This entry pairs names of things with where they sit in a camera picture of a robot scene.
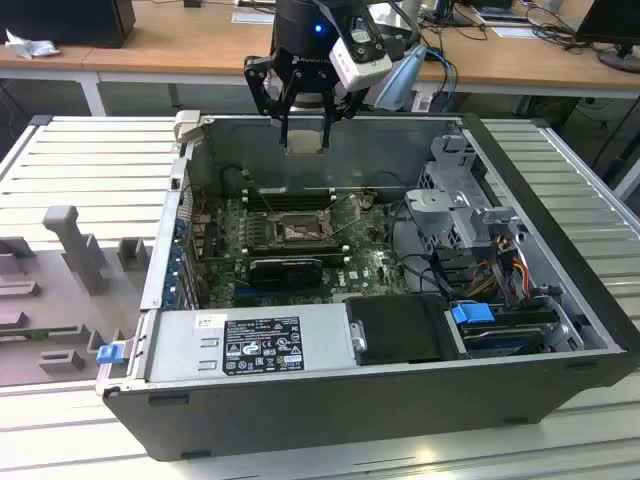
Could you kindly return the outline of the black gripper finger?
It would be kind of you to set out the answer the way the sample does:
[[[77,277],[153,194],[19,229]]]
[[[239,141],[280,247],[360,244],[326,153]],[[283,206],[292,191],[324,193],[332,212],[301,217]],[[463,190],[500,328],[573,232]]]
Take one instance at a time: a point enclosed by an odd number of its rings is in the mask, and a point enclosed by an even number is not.
[[[324,107],[322,148],[328,148],[332,124],[342,119],[352,119],[363,105],[370,88],[348,91],[339,103],[335,102],[335,87],[339,83],[336,73],[329,74],[325,81],[325,89],[321,91]]]
[[[265,87],[265,80],[273,67],[272,57],[248,56],[244,61],[244,76],[256,104],[258,112],[263,116],[280,121],[279,143],[288,143],[289,113],[297,94],[300,92],[301,72],[294,69],[290,78],[283,80],[283,90],[275,99]]]

